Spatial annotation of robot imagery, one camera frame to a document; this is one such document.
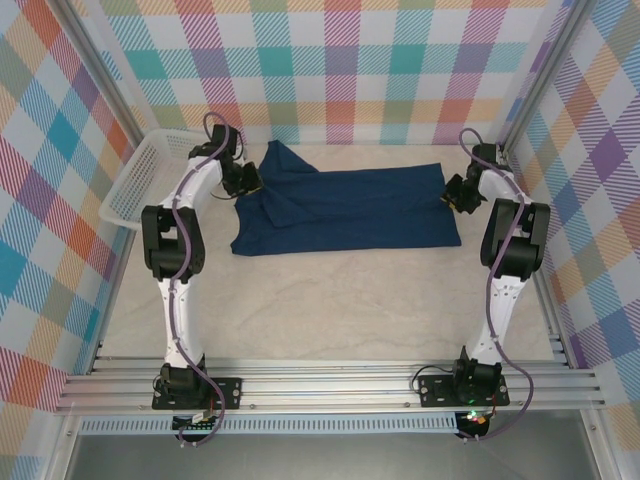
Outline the navy blue t-shirt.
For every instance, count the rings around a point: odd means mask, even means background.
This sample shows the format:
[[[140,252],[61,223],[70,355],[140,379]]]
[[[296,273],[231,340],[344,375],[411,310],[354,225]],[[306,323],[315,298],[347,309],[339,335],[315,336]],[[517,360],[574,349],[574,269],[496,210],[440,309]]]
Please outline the navy blue t-shirt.
[[[235,255],[461,244],[438,164],[321,172],[271,141],[258,172],[263,188],[235,203]]]

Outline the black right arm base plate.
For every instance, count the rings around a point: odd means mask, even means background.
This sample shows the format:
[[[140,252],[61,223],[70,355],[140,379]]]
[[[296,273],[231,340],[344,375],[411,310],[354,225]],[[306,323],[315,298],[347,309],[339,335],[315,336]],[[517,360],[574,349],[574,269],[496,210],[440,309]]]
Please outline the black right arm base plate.
[[[423,408],[502,407],[510,404],[503,376],[499,377],[496,387],[491,390],[487,383],[474,385],[465,381],[455,384],[450,374],[421,375],[418,377],[418,394]]]

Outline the white plastic mesh basket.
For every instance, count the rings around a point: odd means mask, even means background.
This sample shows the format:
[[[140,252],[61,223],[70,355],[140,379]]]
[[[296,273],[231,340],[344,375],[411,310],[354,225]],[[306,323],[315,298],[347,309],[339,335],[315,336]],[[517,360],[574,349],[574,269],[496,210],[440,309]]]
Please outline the white plastic mesh basket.
[[[188,169],[188,154],[208,140],[204,133],[155,129],[146,134],[117,175],[99,208],[102,220],[141,230],[147,205],[161,204]]]

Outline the aluminium frame post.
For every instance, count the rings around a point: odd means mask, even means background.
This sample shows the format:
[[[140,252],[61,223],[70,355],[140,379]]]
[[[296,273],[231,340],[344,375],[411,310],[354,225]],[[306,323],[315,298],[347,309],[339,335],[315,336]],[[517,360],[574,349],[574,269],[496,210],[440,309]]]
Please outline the aluminium frame post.
[[[126,104],[100,51],[94,45],[81,17],[70,0],[46,0],[62,29],[78,51],[85,68],[94,80],[128,139],[139,144],[143,132]]]
[[[512,151],[598,0],[549,0],[523,57],[524,77],[499,134]]]

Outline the small circuit board with connector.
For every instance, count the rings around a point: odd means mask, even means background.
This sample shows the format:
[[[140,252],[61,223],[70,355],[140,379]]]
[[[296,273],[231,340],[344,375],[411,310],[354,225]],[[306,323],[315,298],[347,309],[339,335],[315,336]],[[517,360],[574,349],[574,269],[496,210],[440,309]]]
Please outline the small circuit board with connector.
[[[194,435],[196,432],[208,434],[216,426],[217,420],[218,416],[209,412],[177,415],[172,418],[171,430],[175,433],[182,430],[184,435],[187,433]]]

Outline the small circuit board with LED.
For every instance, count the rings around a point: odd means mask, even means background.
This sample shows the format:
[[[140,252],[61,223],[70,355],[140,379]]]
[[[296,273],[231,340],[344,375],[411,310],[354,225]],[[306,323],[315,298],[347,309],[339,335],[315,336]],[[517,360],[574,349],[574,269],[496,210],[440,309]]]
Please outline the small circuit board with LED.
[[[456,414],[456,436],[461,439],[483,437],[489,431],[492,415],[487,412],[459,412]]]

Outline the aluminium side rail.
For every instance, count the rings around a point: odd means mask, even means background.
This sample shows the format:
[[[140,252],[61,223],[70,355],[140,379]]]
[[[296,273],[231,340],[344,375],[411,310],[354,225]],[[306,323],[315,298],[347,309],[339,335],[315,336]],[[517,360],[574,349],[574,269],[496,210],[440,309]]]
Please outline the aluminium side rail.
[[[521,365],[553,361],[577,368],[550,280],[553,261],[549,245],[547,240],[541,267],[527,281],[515,304],[503,346],[509,358]]]
[[[119,289],[126,271],[129,256],[134,244],[136,233],[134,230],[127,230],[123,237],[123,245],[118,261],[113,270],[113,276],[109,283],[108,296],[100,310],[97,326],[94,328],[87,358],[83,363],[82,374],[89,375],[93,369],[93,364],[104,343],[104,338],[108,330],[110,318],[115,308]]]

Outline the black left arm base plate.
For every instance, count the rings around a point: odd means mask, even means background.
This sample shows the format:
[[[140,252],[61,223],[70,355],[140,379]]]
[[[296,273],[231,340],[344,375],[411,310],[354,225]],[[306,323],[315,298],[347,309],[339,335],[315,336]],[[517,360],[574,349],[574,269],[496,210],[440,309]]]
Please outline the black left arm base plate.
[[[242,380],[240,378],[212,378],[224,397],[226,409],[240,408]],[[172,385],[156,377],[153,382],[153,410],[220,410],[222,401],[207,381],[198,378],[193,385]]]

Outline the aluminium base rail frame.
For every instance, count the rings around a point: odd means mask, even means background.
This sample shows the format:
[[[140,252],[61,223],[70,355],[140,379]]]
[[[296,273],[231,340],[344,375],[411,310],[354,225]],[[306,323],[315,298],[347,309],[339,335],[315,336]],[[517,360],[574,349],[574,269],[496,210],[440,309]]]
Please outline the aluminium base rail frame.
[[[207,361],[213,377],[242,381],[240,414],[399,413],[420,408],[418,376],[450,369],[437,360],[250,360]],[[89,372],[66,380],[56,411],[60,415],[149,414],[155,357],[104,357]],[[521,369],[504,367],[508,410],[525,401],[530,410],[601,409],[602,387],[591,370],[572,369],[556,359]]]

